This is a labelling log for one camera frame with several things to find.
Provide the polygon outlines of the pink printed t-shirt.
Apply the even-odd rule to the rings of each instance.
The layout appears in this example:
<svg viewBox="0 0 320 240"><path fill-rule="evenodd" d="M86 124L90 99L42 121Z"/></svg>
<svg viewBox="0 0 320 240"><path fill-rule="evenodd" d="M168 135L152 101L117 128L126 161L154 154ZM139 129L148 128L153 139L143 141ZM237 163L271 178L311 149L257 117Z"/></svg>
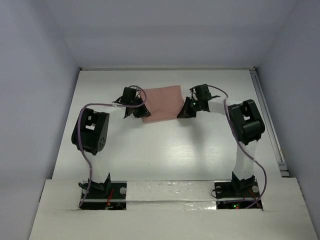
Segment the pink printed t-shirt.
<svg viewBox="0 0 320 240"><path fill-rule="evenodd" d="M142 99L150 112L142 118L144 124L175 120L184 106L180 85L144 89Z"/></svg>

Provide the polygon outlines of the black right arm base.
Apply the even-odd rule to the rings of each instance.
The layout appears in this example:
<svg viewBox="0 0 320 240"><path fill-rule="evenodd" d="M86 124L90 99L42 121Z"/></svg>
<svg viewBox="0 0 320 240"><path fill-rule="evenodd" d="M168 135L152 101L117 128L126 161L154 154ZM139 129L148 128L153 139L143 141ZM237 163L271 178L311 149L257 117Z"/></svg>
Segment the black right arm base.
<svg viewBox="0 0 320 240"><path fill-rule="evenodd" d="M258 183L240 189L233 181L214 183L211 196L216 200L218 210L263 209Z"/></svg>

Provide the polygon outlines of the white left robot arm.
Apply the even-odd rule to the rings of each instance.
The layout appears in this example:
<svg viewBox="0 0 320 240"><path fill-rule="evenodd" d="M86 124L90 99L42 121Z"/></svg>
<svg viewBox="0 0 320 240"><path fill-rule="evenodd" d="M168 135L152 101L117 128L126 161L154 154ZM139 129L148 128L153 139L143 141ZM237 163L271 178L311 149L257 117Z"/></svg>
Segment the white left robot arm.
<svg viewBox="0 0 320 240"><path fill-rule="evenodd" d="M146 107L146 92L137 85L123 89L122 96L112 103L88 103L79 112L77 122L71 135L71 142L81 152L89 166L88 182L79 186L97 196L104 198L110 194L111 185L104 180L93 183L93 164L86 153L93 156L102 151L107 142L109 123L111 120L122 120L130 116L135 118L149 117Z"/></svg>

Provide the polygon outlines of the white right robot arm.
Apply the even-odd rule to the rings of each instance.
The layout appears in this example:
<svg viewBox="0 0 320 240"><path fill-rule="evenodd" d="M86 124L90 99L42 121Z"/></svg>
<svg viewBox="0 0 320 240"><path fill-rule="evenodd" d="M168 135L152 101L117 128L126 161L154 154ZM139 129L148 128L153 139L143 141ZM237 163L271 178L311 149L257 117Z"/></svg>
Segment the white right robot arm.
<svg viewBox="0 0 320 240"><path fill-rule="evenodd" d="M229 100L229 95L224 90L202 84L190 89L190 96L186 97L177 118L195 118L200 111L226 116L237 144L230 190L235 196L242 196L255 180L254 153L266 130L258 107L252 99L243 102Z"/></svg>

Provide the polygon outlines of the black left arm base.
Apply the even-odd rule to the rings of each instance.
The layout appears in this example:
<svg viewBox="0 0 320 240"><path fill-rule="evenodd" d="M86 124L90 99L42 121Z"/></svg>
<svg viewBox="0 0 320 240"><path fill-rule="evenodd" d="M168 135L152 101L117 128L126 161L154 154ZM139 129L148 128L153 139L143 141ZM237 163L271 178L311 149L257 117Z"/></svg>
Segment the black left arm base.
<svg viewBox="0 0 320 240"><path fill-rule="evenodd" d="M78 183L82 193L80 197L81 210L126 210L127 182L111 181L92 182L85 197L88 182Z"/></svg>

